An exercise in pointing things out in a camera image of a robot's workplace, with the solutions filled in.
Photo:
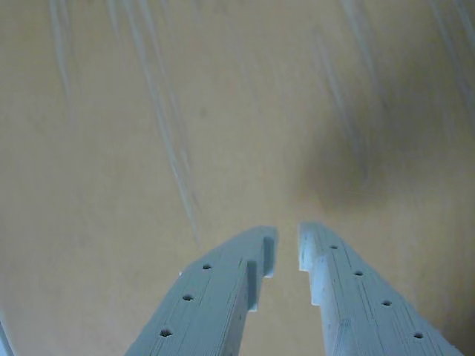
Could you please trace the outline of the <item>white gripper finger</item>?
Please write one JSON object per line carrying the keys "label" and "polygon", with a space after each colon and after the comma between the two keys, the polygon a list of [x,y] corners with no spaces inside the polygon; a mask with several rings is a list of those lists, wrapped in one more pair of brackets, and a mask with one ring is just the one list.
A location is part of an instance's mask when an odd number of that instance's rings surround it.
{"label": "white gripper finger", "polygon": [[263,278],[274,274],[278,233],[257,226],[189,264],[127,355],[238,355]]}
{"label": "white gripper finger", "polygon": [[319,222],[298,227],[327,355],[459,355],[381,275]]}

